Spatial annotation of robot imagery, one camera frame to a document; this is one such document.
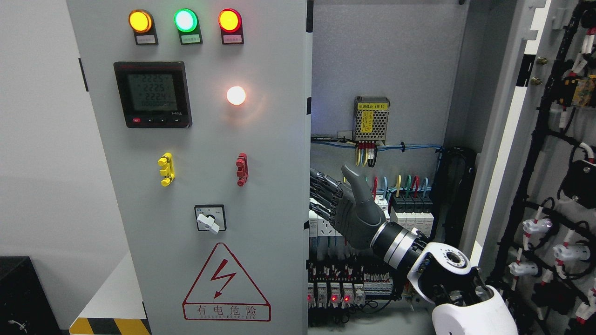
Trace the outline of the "grey robotic right hand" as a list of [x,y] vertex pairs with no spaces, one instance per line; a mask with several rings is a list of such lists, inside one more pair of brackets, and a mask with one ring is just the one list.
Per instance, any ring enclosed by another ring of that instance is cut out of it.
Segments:
[[352,247],[386,251],[398,231],[387,225],[364,175],[350,165],[341,166],[341,171],[348,184],[310,169],[310,196],[315,200],[309,203],[310,210],[328,221]]

